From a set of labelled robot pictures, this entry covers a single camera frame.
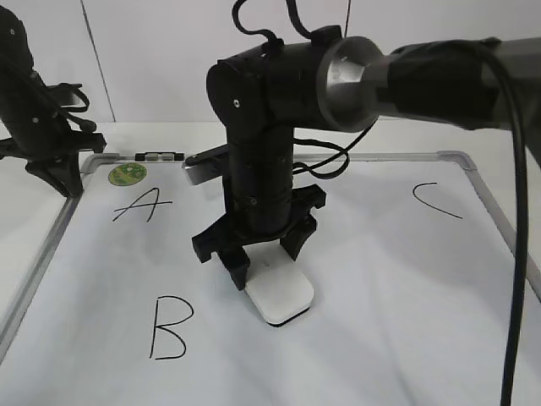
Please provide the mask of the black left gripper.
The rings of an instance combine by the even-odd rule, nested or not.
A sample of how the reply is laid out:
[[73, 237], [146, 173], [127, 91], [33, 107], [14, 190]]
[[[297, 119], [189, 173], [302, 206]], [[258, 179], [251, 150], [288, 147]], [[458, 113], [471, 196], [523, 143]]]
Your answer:
[[[81, 103], [61, 107], [51, 90], [58, 85], [79, 88]], [[90, 100], [81, 84], [46, 86], [21, 80], [1, 82], [1, 122], [9, 132], [1, 140], [1, 157], [27, 160], [27, 173], [40, 178], [64, 197], [80, 197], [84, 191], [79, 171], [79, 151], [104, 151], [106, 141], [89, 119], [77, 117]]]

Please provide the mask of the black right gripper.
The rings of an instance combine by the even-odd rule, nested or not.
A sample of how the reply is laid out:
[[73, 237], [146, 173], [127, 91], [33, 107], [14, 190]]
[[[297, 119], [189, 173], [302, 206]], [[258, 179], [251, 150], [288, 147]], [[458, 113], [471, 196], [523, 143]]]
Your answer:
[[244, 248], [278, 240], [295, 261], [317, 228], [311, 211], [325, 204], [325, 191], [312, 184], [293, 189], [276, 201], [267, 200], [264, 206], [233, 208], [192, 237], [194, 252], [202, 263], [218, 254], [234, 285], [242, 291], [249, 269], [249, 257]]

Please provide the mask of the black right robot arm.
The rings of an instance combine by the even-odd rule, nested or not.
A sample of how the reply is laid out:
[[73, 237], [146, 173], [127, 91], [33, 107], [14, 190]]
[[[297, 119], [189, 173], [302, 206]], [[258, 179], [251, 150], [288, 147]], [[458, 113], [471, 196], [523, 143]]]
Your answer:
[[540, 41], [450, 40], [384, 54], [370, 39], [335, 26], [303, 43], [280, 41], [217, 61], [206, 76], [225, 145], [191, 164], [212, 163], [225, 213], [192, 239], [201, 262], [218, 254], [238, 289], [250, 265], [245, 247], [278, 241], [296, 258], [325, 204], [317, 185], [297, 188], [296, 129], [366, 133], [381, 117], [504, 129], [540, 155]]

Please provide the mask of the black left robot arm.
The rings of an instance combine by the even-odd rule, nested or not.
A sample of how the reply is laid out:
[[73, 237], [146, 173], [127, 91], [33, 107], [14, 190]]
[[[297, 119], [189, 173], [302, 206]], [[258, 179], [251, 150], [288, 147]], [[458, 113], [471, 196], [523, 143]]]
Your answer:
[[81, 196], [80, 152], [102, 153], [107, 145], [96, 123], [80, 117], [89, 107], [81, 84], [44, 83], [24, 23], [1, 7], [1, 123], [9, 133], [1, 158], [23, 159], [27, 173], [62, 196]]

